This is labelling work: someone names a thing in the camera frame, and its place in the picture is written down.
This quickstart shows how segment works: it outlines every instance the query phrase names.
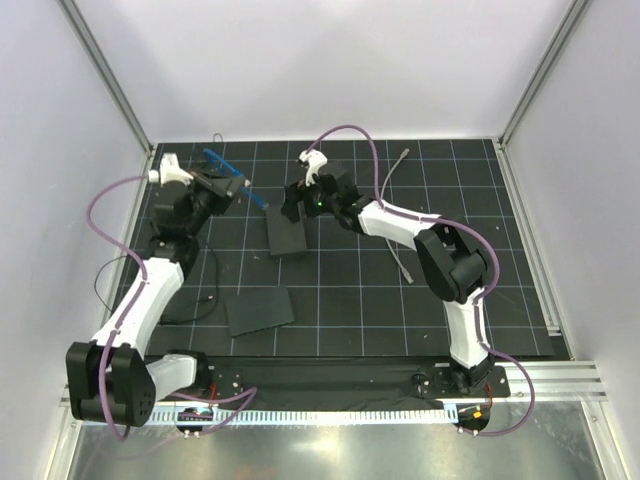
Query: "white cable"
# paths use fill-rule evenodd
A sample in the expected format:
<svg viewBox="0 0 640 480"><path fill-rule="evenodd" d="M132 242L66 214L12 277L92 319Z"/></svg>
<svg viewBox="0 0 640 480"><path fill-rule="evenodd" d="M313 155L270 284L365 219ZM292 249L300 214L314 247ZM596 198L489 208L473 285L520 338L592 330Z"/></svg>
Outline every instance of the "white cable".
<svg viewBox="0 0 640 480"><path fill-rule="evenodd" d="M402 162L402 160L404 160L406 158L407 155L409 155L409 149L405 148L402 151L402 153L400 154L400 157L398 158L398 160L396 160L396 163L394 163L393 167L391 167L391 170L389 170L389 173L387 173L387 176L385 177L384 182L382 183L382 191L380 192L380 197L381 198L384 199L384 190L385 190L385 188L387 188L387 183L389 182L389 179L391 178L391 174L398 167L398 165L400 165L400 162ZM389 242L389 240L386 239L386 238L384 240L385 240L385 242L387 242L387 247L389 248L389 252L391 253L391 256L393 257L393 259L398 264L398 268L400 269L400 272L402 272L402 276L405 278L407 283L412 284L413 283L413 278L411 277L411 274L409 273L409 270L406 269L406 267L402 264L402 261L400 260L400 258L398 258L398 255L396 254L395 250L391 246L391 242Z"/></svg>

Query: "white wall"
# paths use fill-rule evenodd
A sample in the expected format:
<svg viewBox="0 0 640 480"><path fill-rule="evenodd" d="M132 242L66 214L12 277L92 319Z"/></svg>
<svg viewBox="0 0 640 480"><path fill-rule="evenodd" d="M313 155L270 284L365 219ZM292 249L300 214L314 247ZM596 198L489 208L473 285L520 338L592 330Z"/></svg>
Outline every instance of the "white wall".
<svg viewBox="0 0 640 480"><path fill-rule="evenodd" d="M571 1L77 3L150 138L193 141L498 135Z"/></svg>
<svg viewBox="0 0 640 480"><path fill-rule="evenodd" d="M636 462L638 25L637 0L593 2L509 147L565 326L597 362Z"/></svg>
<svg viewBox="0 0 640 480"><path fill-rule="evenodd" d="M55 433L66 350L101 318L92 281L114 249L86 205L144 156L56 2L0 3L0 72L0 465L29 479ZM133 195L106 199L105 229L122 235Z"/></svg>

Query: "black cable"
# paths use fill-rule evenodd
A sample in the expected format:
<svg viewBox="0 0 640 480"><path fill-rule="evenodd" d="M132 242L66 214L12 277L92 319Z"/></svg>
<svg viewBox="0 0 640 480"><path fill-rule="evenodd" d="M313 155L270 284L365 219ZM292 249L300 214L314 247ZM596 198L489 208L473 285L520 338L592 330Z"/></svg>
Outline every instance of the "black cable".
<svg viewBox="0 0 640 480"><path fill-rule="evenodd" d="M214 297L213 299L209 298L208 296L205 298L199 298L197 299L195 303L204 303L204 302L208 302L210 300L213 300L213 305L211 306L211 308L209 308L206 312L201 313L200 315L194 317L194 318L180 318L180 319L175 319L175 318L170 318L167 315L165 315L164 313L160 316L160 321L158 322L158 325L183 325L185 323L191 323L191 322L197 322L198 320L202 320L203 318L208 317L209 315L211 315L216 308L218 307L218 302L220 299L220 286L219 286L219 282L218 282L218 278L220 277L220 261L218 260L218 256L216 255L216 253L211 250L211 248L209 247L209 245L207 245L207 248L209 248L210 250L210 254L213 255L213 259L215 260L215 272L214 272L214 285L215 285L215 291L214 291ZM107 268L109 265L111 265L113 262L116 262L118 260L122 260L123 258L127 258L127 255L120 255L119 257L116 258L112 258L111 260L109 260L107 263L105 263L104 265L102 265L100 267L100 269L98 270L98 273L96 274L96 278L93 281L93 291L95 292L96 296L98 297L98 300L100 300L100 302L102 303L102 305L104 305L104 308L106 308L110 313L113 313L113 309L111 307L109 307L109 305L107 305L107 302L104 301L104 299L102 298L102 296L100 295L100 293L98 292L98 280L100 279L100 275L102 275L102 272L104 271L105 268Z"/></svg>

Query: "blue tube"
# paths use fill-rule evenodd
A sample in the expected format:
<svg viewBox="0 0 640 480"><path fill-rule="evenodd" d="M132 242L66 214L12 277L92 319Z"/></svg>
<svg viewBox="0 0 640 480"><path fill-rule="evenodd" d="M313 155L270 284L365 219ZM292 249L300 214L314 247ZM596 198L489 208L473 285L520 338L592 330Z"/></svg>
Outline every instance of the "blue tube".
<svg viewBox="0 0 640 480"><path fill-rule="evenodd" d="M227 162L224 158L222 158L220 155L218 155L216 152L214 152L210 148L205 148L204 153L207 156L207 160L213 164L214 168L218 171L218 173L223 174L224 171L222 170L222 167L225 167L234 175L245 177L242 172L233 168L233 166L229 162ZM253 193L247 187L242 187L241 190L242 190L242 193L244 193L250 200L253 200L256 203L256 205L258 205L263 210L269 206L269 204L265 201L264 198L262 198L260 195Z"/></svg>

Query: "reflective metal surface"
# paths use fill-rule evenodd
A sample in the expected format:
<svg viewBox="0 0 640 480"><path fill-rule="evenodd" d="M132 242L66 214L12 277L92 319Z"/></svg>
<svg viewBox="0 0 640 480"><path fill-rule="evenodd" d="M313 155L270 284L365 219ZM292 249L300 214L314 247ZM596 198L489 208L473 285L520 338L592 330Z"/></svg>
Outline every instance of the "reflective metal surface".
<svg viewBox="0 0 640 480"><path fill-rule="evenodd" d="M525 408L494 405L490 428L512 424ZM70 478L604 478L579 402L538 404L521 430L498 438L474 439L450 425L244 427L188 440L171 438L175 431L147 427L119 443L106 428L85 426Z"/></svg>

